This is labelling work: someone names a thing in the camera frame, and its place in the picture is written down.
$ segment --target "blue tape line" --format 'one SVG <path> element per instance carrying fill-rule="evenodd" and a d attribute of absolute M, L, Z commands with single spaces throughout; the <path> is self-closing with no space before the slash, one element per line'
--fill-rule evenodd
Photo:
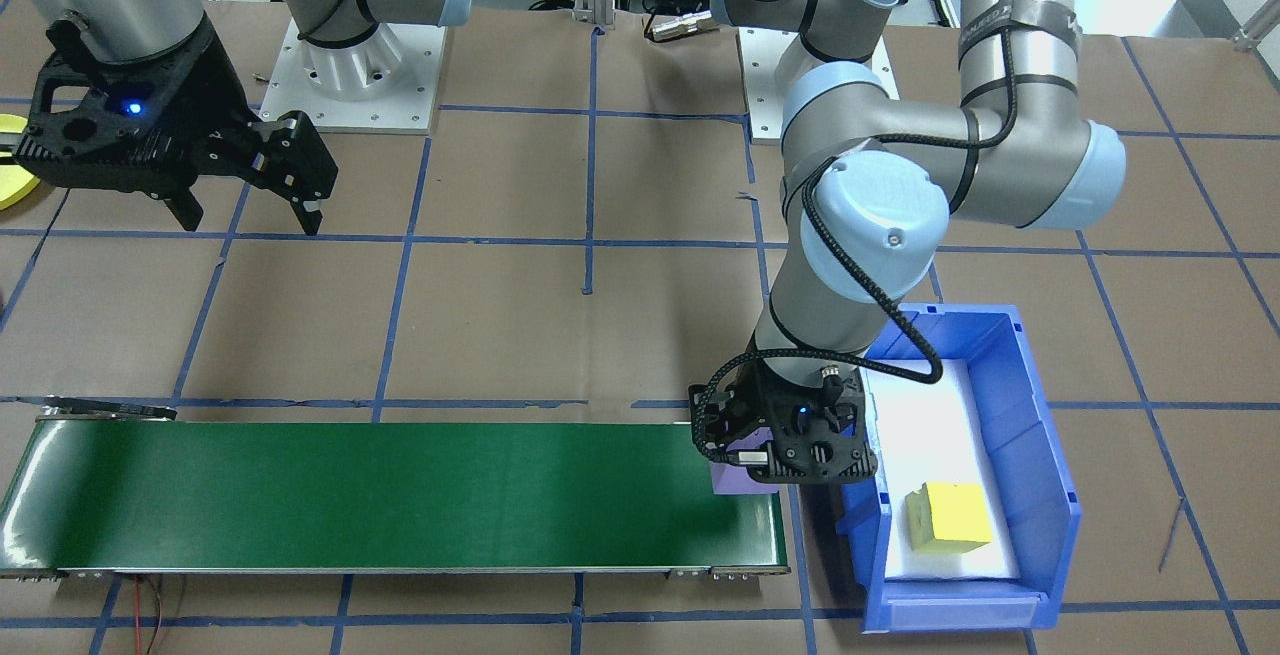
<path fill-rule="evenodd" d="M 329 655 L 342 655 L 342 636 L 347 627 L 347 609 L 351 606 L 351 586 L 355 581 L 355 576 L 342 576 L 342 594 L 338 595 L 338 622 L 333 626 Z"/>
<path fill-rule="evenodd" d="M 408 266 L 413 253 L 413 232 L 417 228 L 417 217 L 422 211 L 422 193 L 426 189 L 426 169 L 430 168 L 431 139 L 422 141 L 422 155 L 417 162 L 417 184 L 413 185 L 413 203 L 408 212 L 408 225 L 404 226 L 404 237 L 401 249 L 401 264 L 396 274 L 396 290 L 392 296 L 392 312 L 387 321 L 387 344 L 383 347 L 383 365 L 378 370 L 378 388 L 374 393 L 374 412 L 370 422 L 381 422 L 383 400 L 387 397 L 387 381 L 392 374 L 392 359 L 396 353 L 396 335 L 399 331 L 399 313 L 404 303 L 404 287 L 408 281 Z"/>
<path fill-rule="evenodd" d="M 596 111 L 596 99 L 600 88 L 600 35 L 604 29 L 593 27 L 591 29 L 591 75 L 588 90 L 588 119 L 586 119 L 586 226 L 584 249 L 582 296 L 590 296 L 595 290 L 595 134 L 599 111 Z"/>
<path fill-rule="evenodd" d="M 1079 255 L 1079 248 L 1000 248 L 1000 246 L 938 246 L 938 253 Z"/>
<path fill-rule="evenodd" d="M 1185 613 L 1193 610 L 1224 610 L 1222 600 L 1170 600 L 1129 603 L 1064 603 L 1062 613 Z"/>
<path fill-rule="evenodd" d="M 639 119 L 713 119 L 713 122 L 732 122 L 735 125 L 737 123 L 745 123 L 745 114 L 730 114 L 730 113 L 635 113 L 635 111 L 598 111 L 599 116 L 622 116 L 622 118 L 639 118 Z"/>
<path fill-rule="evenodd" d="M 1181 139 L 1280 139 L 1280 136 L 1248 136 L 1243 132 L 1156 132 L 1156 130 L 1116 130 L 1121 137 L 1181 137 Z"/>
<path fill-rule="evenodd" d="M 307 235 L 305 232 L 237 232 L 237 241 L 302 241 L 302 242 L 403 242 L 402 235 L 340 235 L 317 232 Z"/>
<path fill-rule="evenodd" d="M 1240 132 L 1217 134 L 1217 132 L 1175 132 L 1181 139 L 1280 139 L 1280 136 L 1245 136 Z"/>
<path fill-rule="evenodd" d="M 404 409 L 508 409 L 544 408 L 559 406 L 585 406 L 588 400 L 383 400 L 384 408 Z"/>
<path fill-rule="evenodd" d="M 36 262 L 40 260 L 40 255 L 45 251 L 45 242 L 49 241 L 50 232 L 54 230 L 54 223 L 58 223 L 58 216 L 63 214 L 63 205 L 67 203 L 67 196 L 70 191 L 64 191 L 63 200 L 58 203 L 58 209 L 54 210 L 54 216 L 49 219 L 49 225 L 45 226 L 44 234 L 40 241 L 36 242 L 36 248 L 31 251 L 31 257 L 27 258 L 26 267 L 22 269 L 22 275 L 18 276 L 18 283 L 13 287 L 13 293 L 9 294 L 9 299 L 0 303 L 0 333 L 4 333 L 4 328 L 9 324 L 9 317 L 13 317 L 14 310 L 17 310 L 18 299 L 22 298 L 22 292 L 27 289 L 27 281 L 31 281 L 32 272 L 36 272 Z"/>
<path fill-rule="evenodd" d="M 119 578 L 120 586 L 127 578 Z M 342 597 L 339 597 L 339 608 Z M 1230 606 L 1234 610 L 1280 610 L 1280 600 L 1152 600 L 1116 603 L 1066 603 L 1065 614 L 1091 613 L 1187 613 L 1221 612 Z M 115 603 L 109 610 L 114 612 Z M 858 619 L 864 617 L 863 608 L 817 608 L 812 612 L 814 620 Z M 218 617 L 184 615 L 165 619 L 165 627 L 205 628 L 205 627 L 346 627 L 356 626 L 494 626 L 494 624 L 571 624 L 570 613 L 462 613 L 462 614 L 370 614 L 370 615 L 269 615 L 269 617 Z M 678 623 L 716 620 L 800 620 L 801 609 L 762 609 L 762 610 L 686 610 L 686 612 L 616 612 L 595 615 L 582 615 L 584 623 Z M 154 617 L 141 618 L 142 627 L 155 627 Z M 0 629 L 102 629 L 132 628 L 132 617 L 45 617 L 45 618 L 0 618 Z"/>
<path fill-rule="evenodd" d="M 205 290 L 205 301 L 200 306 L 200 313 L 196 316 L 196 325 L 191 330 L 191 339 L 187 342 L 187 352 L 182 356 L 182 365 L 178 368 L 178 380 L 173 383 L 173 395 L 177 399 L 182 397 L 182 389 L 187 385 L 187 376 L 191 372 L 192 359 L 196 359 L 196 348 L 200 345 L 201 333 L 205 330 L 205 324 L 209 321 L 209 311 L 214 304 L 214 294 L 218 290 L 218 283 L 223 280 L 223 271 L 227 269 L 227 257 L 232 249 L 232 242 L 234 241 L 236 229 L 239 225 L 239 217 L 244 214 L 244 203 L 248 201 L 248 182 L 241 187 L 239 200 L 236 201 L 236 212 L 232 214 L 232 223 L 228 228 L 227 235 L 223 237 L 223 249 L 219 251 L 219 262 L 214 266 L 214 275 L 209 279 L 209 287 Z"/>
<path fill-rule="evenodd" d="M 512 107 L 511 105 L 440 105 L 440 109 L 453 113 L 568 114 L 568 116 L 588 114 L 579 107 Z"/>
<path fill-rule="evenodd" d="M 124 578 L 119 576 L 111 578 L 111 587 L 106 591 L 101 614 L 97 617 L 97 627 L 93 628 L 93 640 L 88 643 L 88 655 L 100 655 L 102 651 L 102 640 L 106 638 L 106 628 L 110 627 L 111 613 L 115 610 L 115 600 L 120 596 L 123 583 Z M 128 620 L 132 627 L 133 618 L 128 618 Z"/>
<path fill-rule="evenodd" d="M 1280 403 L 1216 403 L 1216 400 L 1051 400 L 1056 409 L 1280 409 Z"/>
<path fill-rule="evenodd" d="M 809 558 L 804 551 L 804 519 L 800 517 L 800 487 L 787 487 L 791 505 L 791 537 L 796 548 L 796 577 L 800 578 L 800 617 L 808 655 L 818 655 L 818 633 L 813 627 L 813 595 L 809 592 Z"/>
<path fill-rule="evenodd" d="M 685 409 L 689 400 L 635 400 L 631 409 Z"/>
<path fill-rule="evenodd" d="M 751 159 L 751 127 L 742 119 L 742 145 L 746 154 L 746 182 L 755 185 L 755 159 Z"/>
<path fill-rule="evenodd" d="M 573 610 L 570 613 L 570 655 L 582 655 L 582 594 L 586 590 L 586 576 L 573 573 Z"/>
<path fill-rule="evenodd" d="M 746 157 L 746 180 L 748 184 L 755 184 L 755 160 L 751 159 L 751 130 L 750 125 L 742 122 L 742 154 Z M 760 274 L 760 298 L 764 301 L 769 299 L 769 264 L 768 258 L 764 257 L 764 216 L 760 212 L 760 201 L 750 198 L 751 203 L 751 232 L 755 235 L 755 242 L 751 246 L 755 248 L 755 265 L 759 267 Z"/>
<path fill-rule="evenodd" d="M 933 297 L 938 299 L 938 303 L 946 303 L 946 298 L 942 297 L 942 281 L 938 278 L 938 269 L 933 264 L 929 264 L 929 285 L 933 287 Z"/>
<path fill-rule="evenodd" d="M 413 242 L 435 246 L 585 246 L 582 237 L 471 237 L 471 235 L 413 235 Z"/>
<path fill-rule="evenodd" d="M 708 623 L 721 620 L 796 620 L 803 610 L 685 610 L 685 612 L 621 612 L 585 615 L 588 623 Z"/>
<path fill-rule="evenodd" d="M 1165 441 L 1165 432 L 1161 431 L 1160 422 L 1156 420 L 1156 409 L 1153 409 L 1149 404 L 1147 386 L 1143 385 L 1142 374 L 1138 372 L 1138 362 L 1134 359 L 1133 351 L 1129 349 L 1129 340 L 1125 339 L 1124 330 L 1120 329 L 1120 317 L 1116 316 L 1116 310 L 1114 304 L 1111 304 L 1111 296 L 1107 294 L 1107 287 L 1102 283 L 1102 272 L 1098 269 L 1098 264 L 1093 258 L 1093 255 L 1089 253 L 1089 242 L 1084 238 L 1083 232 L 1079 230 L 1075 232 L 1075 238 L 1080 242 L 1080 249 L 1084 249 L 1084 260 L 1088 262 L 1094 287 L 1097 287 L 1098 296 L 1102 298 L 1102 306 L 1107 310 L 1107 319 L 1110 319 L 1111 329 L 1115 331 L 1116 342 L 1120 344 L 1120 352 L 1124 353 L 1125 365 L 1128 365 L 1129 374 L 1133 376 L 1134 388 L 1138 389 L 1138 397 L 1143 403 L 1143 412 L 1147 413 L 1147 421 L 1151 423 L 1151 430 L 1156 436 L 1156 445 L 1160 446 L 1160 454 L 1165 458 L 1165 467 L 1169 471 L 1169 477 L 1174 482 L 1174 490 L 1184 499 L 1187 523 L 1190 526 L 1190 530 L 1196 536 L 1196 545 L 1199 548 L 1201 555 L 1204 559 L 1204 567 L 1208 569 L 1210 578 L 1213 581 L 1213 588 L 1217 592 L 1217 597 L 1225 606 L 1226 619 L 1228 623 L 1230 623 L 1231 633 L 1235 635 L 1235 642 L 1240 647 L 1240 654 L 1249 655 L 1249 649 L 1244 643 L 1244 633 L 1240 631 L 1240 624 L 1236 622 L 1235 613 L 1233 613 L 1230 606 L 1226 605 L 1226 587 L 1222 585 L 1222 577 L 1217 572 L 1213 556 L 1210 554 L 1208 542 L 1206 542 L 1204 533 L 1199 527 L 1199 521 L 1196 518 L 1196 510 L 1192 501 L 1187 496 L 1187 487 L 1183 487 L 1183 478 L 1178 473 L 1178 464 L 1174 463 L 1172 452 L 1170 452 L 1169 444 Z"/>
<path fill-rule="evenodd" d="M 1233 257 L 1235 257 L 1235 261 L 1240 267 L 1240 272 L 1244 272 L 1244 280 L 1249 283 L 1249 289 L 1253 290 L 1253 297 L 1258 301 L 1258 304 L 1261 304 L 1262 312 L 1266 313 L 1267 322 L 1271 322 L 1271 331 L 1275 333 L 1276 336 L 1280 336 L 1280 321 L 1276 321 L 1276 316 L 1271 312 L 1271 307 L 1267 304 L 1265 296 L 1262 296 L 1262 290 L 1260 289 L 1257 280 L 1253 279 L 1253 272 L 1249 272 L 1248 264 L 1245 264 L 1244 258 L 1240 257 L 1240 249 L 1235 246 L 1235 239 L 1231 237 L 1225 219 L 1222 219 L 1221 212 L 1217 210 L 1217 205 L 1213 203 L 1213 200 L 1208 194 L 1208 189 L 1199 177 L 1199 171 L 1196 169 L 1196 162 L 1192 161 L 1190 155 L 1187 152 L 1187 146 L 1183 143 L 1178 130 L 1175 130 L 1174 122 L 1169 118 L 1169 113 L 1165 111 L 1165 105 L 1160 102 L 1160 99 L 1156 95 L 1156 88 L 1147 78 L 1147 72 L 1143 70 L 1142 63 L 1138 63 L 1138 55 L 1137 52 L 1133 52 L 1133 46 L 1129 45 L 1129 38 L 1121 37 L 1120 43 L 1124 43 L 1125 52 L 1129 52 L 1129 61 L 1133 61 L 1134 70 L 1138 70 L 1138 75 L 1142 78 L 1142 84 L 1147 87 L 1147 93 L 1151 95 L 1151 102 L 1156 105 L 1156 111 L 1160 113 L 1160 119 L 1165 122 L 1165 127 L 1169 128 L 1169 134 L 1174 137 L 1174 145 L 1178 146 L 1178 152 L 1181 155 L 1184 164 L 1187 164 L 1187 170 L 1190 173 L 1192 180 L 1196 180 L 1196 187 L 1201 193 L 1201 198 L 1204 200 L 1208 212 L 1212 214 L 1213 223 L 1217 223 L 1217 228 L 1222 233 L 1222 239 L 1226 241 L 1228 248 L 1231 251 Z"/>

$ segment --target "yellow object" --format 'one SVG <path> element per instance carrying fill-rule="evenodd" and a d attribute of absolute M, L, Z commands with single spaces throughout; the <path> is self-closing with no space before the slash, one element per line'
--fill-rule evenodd
<path fill-rule="evenodd" d="M 0 132 L 22 132 L 27 118 L 0 113 Z M 0 162 L 0 210 L 26 198 L 40 184 L 36 175 L 18 168 L 17 164 Z"/>
<path fill-rule="evenodd" d="M 975 482 L 924 482 L 906 496 L 911 549 L 961 554 L 991 542 L 982 486 Z"/>

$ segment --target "metal base plate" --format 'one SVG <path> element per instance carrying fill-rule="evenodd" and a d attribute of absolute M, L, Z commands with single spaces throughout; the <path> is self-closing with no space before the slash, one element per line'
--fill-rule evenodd
<path fill-rule="evenodd" d="M 751 119 L 751 143 L 776 145 L 782 137 L 782 102 L 786 91 L 778 87 L 777 70 L 782 52 L 796 38 L 795 32 L 741 27 L 737 31 L 739 52 L 742 59 L 742 84 L 746 87 L 746 109 Z M 891 99 L 897 99 L 893 68 L 888 61 L 884 40 L 876 45 L 872 70 L 881 78 Z"/>
<path fill-rule="evenodd" d="M 271 70 L 271 82 L 262 99 L 262 119 L 279 113 L 307 113 L 320 132 L 376 132 L 390 136 L 429 136 L 439 96 L 444 63 L 444 27 L 390 26 L 404 49 L 411 70 L 401 73 L 388 96 L 364 102 L 329 99 L 311 84 L 302 68 L 298 26 L 289 29 L 280 45 L 280 56 Z"/>

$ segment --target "robotic arm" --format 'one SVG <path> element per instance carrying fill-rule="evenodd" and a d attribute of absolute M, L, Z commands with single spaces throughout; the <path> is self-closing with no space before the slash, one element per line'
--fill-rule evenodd
<path fill-rule="evenodd" d="M 32 0 L 55 52 L 24 134 L 0 145 L 41 180 L 161 200 L 186 230 L 204 210 L 200 173 L 241 177 L 288 200 L 302 230 L 338 168 L 305 113 L 261 122 L 200 0 Z M 60 87 L 87 90 L 55 113 Z"/>
<path fill-rule="evenodd" d="M 730 12 L 764 12 L 787 0 L 721 3 Z M 855 12 L 868 4 L 860 0 Z M 924 278 L 948 219 L 1075 230 L 1116 200 L 1124 145 L 1110 127 L 1080 119 L 1073 0 L 963 6 L 960 107 L 896 102 L 855 61 L 822 64 L 788 93 L 787 257 L 746 353 L 690 389 L 694 444 L 712 462 L 740 464 L 768 484 L 872 477 L 877 462 L 859 423 L 867 412 L 859 368 L 919 383 L 941 377 L 941 359 L 896 303 Z M 799 29 L 818 58 L 859 59 L 884 22 L 872 14 L 864 20 L 872 31 L 860 35 Z M 928 359 L 928 374 L 860 357 L 888 319 Z M 733 368 L 736 380 L 718 391 Z M 854 435 L 842 435 L 851 426 Z M 769 440 L 745 446 L 753 435 L 759 440 L 759 429 Z"/>

